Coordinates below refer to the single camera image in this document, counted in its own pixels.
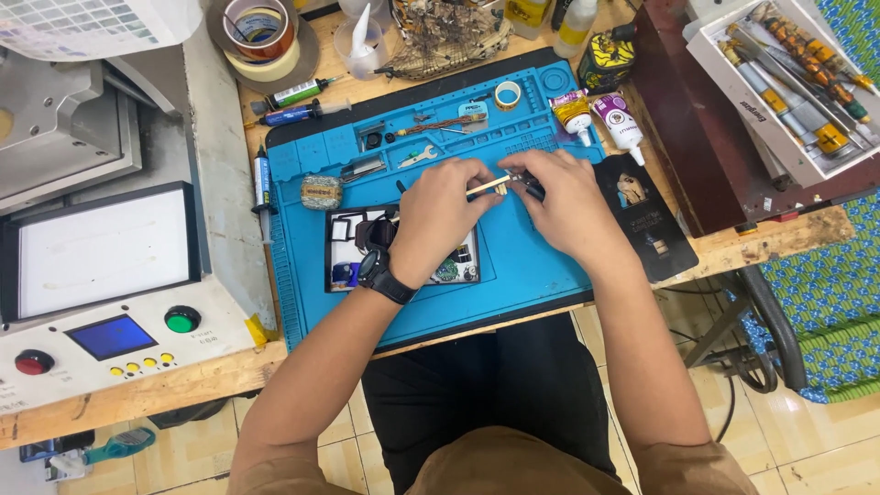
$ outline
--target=blue silicone repair mat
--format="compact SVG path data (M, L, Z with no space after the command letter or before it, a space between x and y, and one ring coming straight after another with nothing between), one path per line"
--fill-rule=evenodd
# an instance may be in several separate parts
M547 61L558 61L546 64ZM385 121L381 133L416 125L414 115L430 115L423 123L458 117L460 105L490 92L503 81L522 88L518 105L501 111L489 98L488 126L462 135L428 130L385 141L360 151L356 132ZM365 101L351 112L327 115L273 129L267 136L275 204L272 260L289 349L335 307L344 293L325 293L325 212L307 210L299 189L305 174L339 176L341 168L362 159L380 158L388 167L344 186L342 208L397 203L395 182L409 187L422 171L451 158L477 158L496 176L495 163L517 151L552 151L560 146L579 158L598 163L605 157L596 131L594 145L583 146L561 128L547 99L577 89L568 63L550 48L491 63L461 74ZM438 156L398 169L411 151L435 146ZM590 280L569 257L550 247L534 229L516 195L482 217L477 225L481 282L424 286L392 322L379 349L426 340L444 332L498 321L501 317L537 313L554 306L592 299Z

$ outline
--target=brown shirt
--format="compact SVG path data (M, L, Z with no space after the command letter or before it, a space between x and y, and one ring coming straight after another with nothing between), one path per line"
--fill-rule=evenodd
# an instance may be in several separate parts
M643 495L758 495L724 446L655 445L639 455ZM351 495L300 458L258 464L230 480L228 495ZM407 495L631 495L622 484L531 435L480 428L432 454Z

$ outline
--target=watch face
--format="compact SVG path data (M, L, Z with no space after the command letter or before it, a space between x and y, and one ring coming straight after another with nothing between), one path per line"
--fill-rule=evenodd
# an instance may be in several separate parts
M373 276L376 271L376 267L379 261L379 251L377 249L373 249L366 256L363 257L361 261L361 269L357 272L357 279L359 281L369 280L370 277Z

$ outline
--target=model ship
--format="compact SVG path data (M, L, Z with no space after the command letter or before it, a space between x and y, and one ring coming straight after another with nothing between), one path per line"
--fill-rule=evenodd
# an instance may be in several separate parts
M437 0L395 0L394 17L403 46L376 70L389 78L433 78L490 59L513 33L504 11Z

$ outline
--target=person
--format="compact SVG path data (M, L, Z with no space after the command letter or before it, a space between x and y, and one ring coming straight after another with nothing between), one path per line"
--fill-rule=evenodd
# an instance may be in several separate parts
M543 203L522 184L512 188L546 241L590 277L614 408L642 493L757 494L713 442L639 258L590 162L562 150L526 151L498 166L528 170L540 181ZM400 199L400 227L388 249L393 277L422 286L480 216L504 200L495 193L466 200L465 190L493 179L477 159L425 170ZM370 361L401 308L358 286L282 362L242 424L230 495L350 494L324 478L317 438L362 376L397 495L629 493L609 458L596 364L567 314Z

